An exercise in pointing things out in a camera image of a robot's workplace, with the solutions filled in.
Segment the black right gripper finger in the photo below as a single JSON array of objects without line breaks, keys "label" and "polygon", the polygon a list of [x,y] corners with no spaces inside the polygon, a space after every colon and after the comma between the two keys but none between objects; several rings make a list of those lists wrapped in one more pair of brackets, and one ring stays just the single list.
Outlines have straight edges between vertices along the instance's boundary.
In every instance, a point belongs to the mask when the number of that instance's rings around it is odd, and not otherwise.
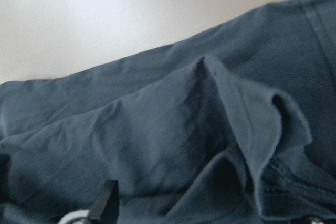
[{"label": "black right gripper finger", "polygon": [[89,221],[117,221],[120,199],[117,180],[108,180],[89,209]]}]

